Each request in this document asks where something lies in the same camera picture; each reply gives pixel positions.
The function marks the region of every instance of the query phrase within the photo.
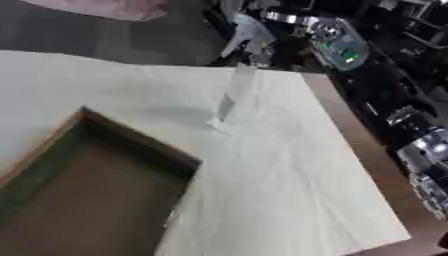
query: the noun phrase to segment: metal machinery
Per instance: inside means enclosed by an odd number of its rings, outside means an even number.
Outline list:
[[[232,59],[326,72],[408,177],[423,204],[448,219],[448,130],[428,95],[448,89],[448,7],[439,1],[243,1],[206,18]]]

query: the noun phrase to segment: black machine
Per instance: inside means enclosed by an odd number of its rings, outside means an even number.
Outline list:
[[[448,90],[448,6],[435,0],[283,0],[267,6],[247,0],[233,16],[222,1],[205,11],[229,39],[211,66],[236,58],[326,72],[428,210],[448,219],[448,130],[428,97],[437,88]]]

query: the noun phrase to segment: brown tray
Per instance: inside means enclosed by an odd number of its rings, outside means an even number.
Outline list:
[[[199,161],[81,109],[1,181],[1,255],[153,255]]]

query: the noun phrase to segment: dark floor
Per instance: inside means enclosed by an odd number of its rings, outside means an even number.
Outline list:
[[[168,15],[116,21],[0,1],[0,49],[57,52],[133,64],[203,66],[224,41],[202,18],[203,0],[169,0]]]

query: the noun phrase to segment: chrome part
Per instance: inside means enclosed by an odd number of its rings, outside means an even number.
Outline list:
[[[433,165],[441,165],[446,168],[448,130],[435,129],[398,150],[397,155],[409,171],[415,174],[421,173]]]
[[[438,219],[448,219],[448,195],[428,175],[411,174],[409,182],[426,209]]]

